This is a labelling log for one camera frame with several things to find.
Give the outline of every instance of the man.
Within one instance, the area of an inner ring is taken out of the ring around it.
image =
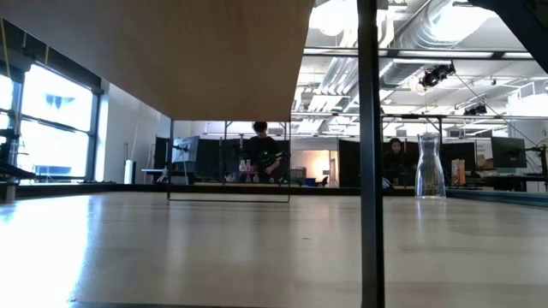
[[[274,178],[272,173],[280,166],[282,153],[276,141],[266,134],[266,122],[255,122],[253,130],[257,136],[249,140],[249,156],[251,164],[257,166],[261,182]]]

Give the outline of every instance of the bottle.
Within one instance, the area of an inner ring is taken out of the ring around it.
[[[415,197],[445,198],[444,170],[439,160],[439,134],[419,135],[420,157],[417,165]]]

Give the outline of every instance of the ceiling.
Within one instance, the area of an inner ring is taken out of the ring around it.
[[[355,0],[331,1],[355,3]],[[402,27],[425,2],[425,0],[409,0],[406,9],[392,12],[396,33],[398,33],[398,28]],[[336,36],[328,36],[324,35],[324,31],[318,28],[310,28],[307,35],[307,47],[341,46],[343,34],[344,32],[341,32]],[[455,45],[454,49],[526,51],[515,35],[495,15],[490,15],[490,17],[486,18],[485,22],[477,30]],[[330,68],[330,66],[334,66],[334,63],[335,58],[328,56],[304,56],[302,58],[294,104],[294,112],[298,112],[299,115],[294,116],[293,123],[305,122],[307,129],[310,130],[310,127],[313,127],[311,126],[311,122],[318,120],[318,117],[315,115],[308,116],[305,114],[307,111],[319,111],[318,109],[310,110],[310,106],[317,105],[317,102],[311,104],[313,101],[313,92],[324,81],[330,69],[334,69]],[[380,96],[384,112],[387,114],[426,113],[430,115],[462,115],[464,108],[456,110],[455,106],[458,105],[458,107],[461,107],[463,103],[468,101],[474,102],[477,94],[485,97],[486,102],[496,113],[504,114],[507,96],[515,92],[518,86],[530,83],[531,79],[548,79],[548,74],[535,61],[455,60],[454,64],[456,74],[462,80],[459,80],[456,76],[449,77],[438,86],[430,89],[426,95],[421,95],[410,89],[408,81],[414,78],[407,80],[397,89],[393,89],[394,91],[381,90]],[[417,72],[415,79],[424,74],[425,68]],[[338,104],[335,104],[335,108],[327,111],[349,114],[359,113],[358,100],[352,104],[352,97],[357,93],[357,89],[353,89],[347,94],[350,98],[340,95],[340,101]],[[327,98],[323,99],[325,102],[330,102],[333,98],[330,98],[330,100]],[[490,110],[487,115],[495,115],[495,112]],[[348,120],[351,124],[359,121],[355,116],[348,116],[348,119],[343,121]],[[335,117],[324,118],[323,122],[316,122],[315,127],[318,128],[317,132],[321,133],[328,126],[337,126],[338,121],[340,119],[335,120]]]
[[[173,119],[289,120],[313,0],[158,3],[2,0],[0,15]]]

